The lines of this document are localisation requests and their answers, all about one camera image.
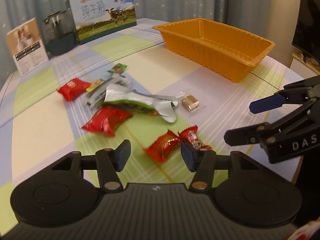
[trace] plaid tablecloth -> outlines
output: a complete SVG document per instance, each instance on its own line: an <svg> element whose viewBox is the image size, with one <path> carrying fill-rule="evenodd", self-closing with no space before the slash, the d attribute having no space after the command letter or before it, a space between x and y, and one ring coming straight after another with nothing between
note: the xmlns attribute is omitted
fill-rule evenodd
<svg viewBox="0 0 320 240"><path fill-rule="evenodd" d="M274 122L295 106L283 106L266 113L251 114L250 102L269 96L283 85L301 80L296 73L270 57L265 57L239 84L232 83L199 64L168 51L153 25L161 21L141 19L138 25L110 34L51 59L47 64L20 77L11 75L0 92L0 232L17 222L10 208L13 188L48 164L73 150L82 155L102 148L116 148L124 139L132 153L119 177L127 182L189 185L193 174L175 149L169 159L158 164L142 148L148 147L168 129L182 131L198 125L204 143L218 154L241 150L287 180L297 169L299 158L270 164L259 145L229 147L223 140L226 130L258 122ZM159 116L135 114L116 131L116 137L81 130L92 113L82 97L67 103L56 89L72 78L92 82L106 78L116 63L128 65L125 75L136 90L147 94L191 93L206 107L192 114L177 108L173 124ZM98 186L97 174L86 171L85 178ZM227 171L216 171L214 186L227 178Z"/></svg>

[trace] snack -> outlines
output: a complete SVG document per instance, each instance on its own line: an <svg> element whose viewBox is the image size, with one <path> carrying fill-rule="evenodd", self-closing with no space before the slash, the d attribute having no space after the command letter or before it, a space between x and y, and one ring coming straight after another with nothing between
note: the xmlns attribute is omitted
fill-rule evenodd
<svg viewBox="0 0 320 240"><path fill-rule="evenodd" d="M173 106L178 105L178 99L170 96L144 95L130 87L119 84L109 84L105 90L105 104L116 105L125 110L135 110L138 112L162 116L167 122L176 120Z"/></svg>
<svg viewBox="0 0 320 240"><path fill-rule="evenodd" d="M191 126L185 130L183 130L181 133L179 134L179 137L181 139L181 141L183 140L187 140L189 141L192 146L194 147L194 149L199 150L199 149L209 149L211 150L212 148L209 145L205 145L200 138L197 135L198 132L198 126Z"/></svg>
<svg viewBox="0 0 320 240"><path fill-rule="evenodd" d="M115 131L125 120L132 115L113 107L100 108L82 129L88 132L103 133L107 137L114 137Z"/></svg>
<svg viewBox="0 0 320 240"><path fill-rule="evenodd" d="M91 92L92 90L94 90L96 87L98 87L99 85L101 85L104 82L104 80L102 79L98 79L95 82L93 82L87 89L87 92Z"/></svg>
<svg viewBox="0 0 320 240"><path fill-rule="evenodd" d="M75 100L81 95L91 84L78 78L70 80L67 84L58 89L58 93L62 94L68 102Z"/></svg>
<svg viewBox="0 0 320 240"><path fill-rule="evenodd" d="M182 106L190 112L193 112L197 109L199 105L199 100L196 99L193 95L187 95L181 99Z"/></svg>
<svg viewBox="0 0 320 240"><path fill-rule="evenodd" d="M162 163L180 143L180 138L168 130L167 133L158 137L149 148L144 148L143 151L157 162Z"/></svg>
<svg viewBox="0 0 320 240"><path fill-rule="evenodd" d="M113 68L108 70L108 72L122 74L126 68L127 68L127 65L118 63Z"/></svg>
<svg viewBox="0 0 320 240"><path fill-rule="evenodd" d="M90 110L96 111L99 107L101 107L101 103L106 97L106 88L109 84L113 83L129 88L131 87L131 83L128 78L114 73L110 78L85 95L84 103L89 106Z"/></svg>

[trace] glass teapot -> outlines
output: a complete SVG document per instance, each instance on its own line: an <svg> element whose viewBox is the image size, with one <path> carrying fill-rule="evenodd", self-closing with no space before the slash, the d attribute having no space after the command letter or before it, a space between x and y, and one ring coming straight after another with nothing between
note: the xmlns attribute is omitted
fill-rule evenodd
<svg viewBox="0 0 320 240"><path fill-rule="evenodd" d="M77 38L70 8L57 11L43 20L44 46L53 55L61 55L76 46Z"/></svg>

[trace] red snack bag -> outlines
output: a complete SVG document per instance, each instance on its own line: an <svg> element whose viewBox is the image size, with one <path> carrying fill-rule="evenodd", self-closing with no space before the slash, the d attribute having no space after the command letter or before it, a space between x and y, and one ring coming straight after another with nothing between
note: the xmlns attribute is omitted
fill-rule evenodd
<svg viewBox="0 0 320 240"><path fill-rule="evenodd" d="M179 137L181 139L181 141L183 140L187 140L189 141L192 146L194 147L194 149L199 150L199 149L209 149L211 150L212 148L209 145L205 145L200 138L197 135L198 132L198 126L191 126L185 130L183 130L181 133L179 134Z"/></svg>
<svg viewBox="0 0 320 240"><path fill-rule="evenodd" d="M158 139L149 146L144 148L143 151L157 162L163 163L172 152L173 148L178 146L181 140L172 131L168 130L167 133L158 137Z"/></svg>
<svg viewBox="0 0 320 240"><path fill-rule="evenodd" d="M88 132L103 133L107 137L114 137L115 131L125 120L132 115L121 109L113 107L100 108L82 129Z"/></svg>
<svg viewBox="0 0 320 240"><path fill-rule="evenodd" d="M62 94L64 99L68 102L75 100L81 95L88 87L90 83L82 81L78 78L70 80L67 84L58 89L58 93Z"/></svg>

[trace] tv screen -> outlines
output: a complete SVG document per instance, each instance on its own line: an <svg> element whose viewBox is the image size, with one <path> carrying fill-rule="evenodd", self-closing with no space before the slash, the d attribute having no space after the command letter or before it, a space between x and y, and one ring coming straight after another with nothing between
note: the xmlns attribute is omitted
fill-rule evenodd
<svg viewBox="0 0 320 240"><path fill-rule="evenodd" d="M320 0L301 0L292 45L320 62Z"/></svg>

